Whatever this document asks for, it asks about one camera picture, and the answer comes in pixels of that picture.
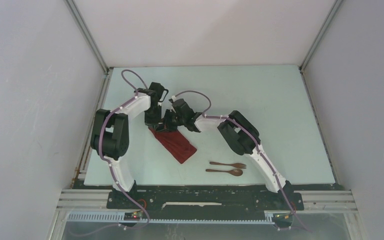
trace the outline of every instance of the white table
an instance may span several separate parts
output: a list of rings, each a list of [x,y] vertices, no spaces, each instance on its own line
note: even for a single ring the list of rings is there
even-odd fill
[[[115,68],[103,105],[113,110],[133,96],[133,89],[121,78],[125,68]],[[313,115],[297,66],[181,66],[133,67],[148,84],[161,83],[167,99],[184,90],[200,91],[212,101],[209,115],[225,115],[240,111],[259,131],[264,150],[282,175],[292,184],[331,184],[332,169]],[[139,79],[127,72],[136,86]],[[202,111],[207,100],[194,93],[181,96],[194,111]],[[250,159],[235,154],[218,130],[214,132],[180,132],[197,148],[184,164],[154,138],[144,125],[144,114],[129,126],[130,145],[125,159],[139,185],[250,185],[263,184],[264,179]],[[244,163],[243,175],[205,172],[205,169],[229,170],[229,166],[209,165],[209,161]],[[92,151],[84,184],[112,185],[109,168],[96,151]]]

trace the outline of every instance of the white wall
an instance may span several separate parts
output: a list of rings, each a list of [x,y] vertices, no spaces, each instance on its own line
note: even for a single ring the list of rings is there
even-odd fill
[[[384,1],[345,1],[305,76],[339,178],[384,239]]]
[[[0,240],[46,237],[102,76],[63,0],[0,0]]]
[[[300,65],[335,0],[76,0],[110,67]]]

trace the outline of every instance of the wooden fork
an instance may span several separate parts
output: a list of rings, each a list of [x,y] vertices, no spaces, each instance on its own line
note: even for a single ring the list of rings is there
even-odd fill
[[[209,164],[211,165],[222,165],[222,166],[232,166],[237,169],[246,169],[247,165],[243,163],[232,163],[232,164],[227,164],[227,163],[220,163],[220,162],[215,162],[215,161],[210,161]]]

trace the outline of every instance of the folded red towel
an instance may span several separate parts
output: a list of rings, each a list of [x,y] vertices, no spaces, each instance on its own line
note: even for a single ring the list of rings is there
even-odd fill
[[[149,130],[180,164],[183,164],[197,151],[178,130],[170,132],[157,132],[152,128]]]

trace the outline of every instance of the wooden utensil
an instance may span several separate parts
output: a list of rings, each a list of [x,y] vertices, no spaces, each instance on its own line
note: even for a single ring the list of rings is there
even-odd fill
[[[232,164],[227,164],[227,163],[221,163],[221,162],[215,162],[215,161],[210,161],[209,164],[211,165],[222,165],[222,166],[232,166],[236,169],[246,169],[247,165],[243,163],[232,163]]]
[[[205,169],[205,171],[209,172],[209,173],[228,173],[228,174],[231,174],[231,175],[236,176],[236,177],[239,177],[242,174],[244,174],[244,172],[238,168],[235,168],[235,169],[232,169],[229,171],[215,170],[215,169]]]

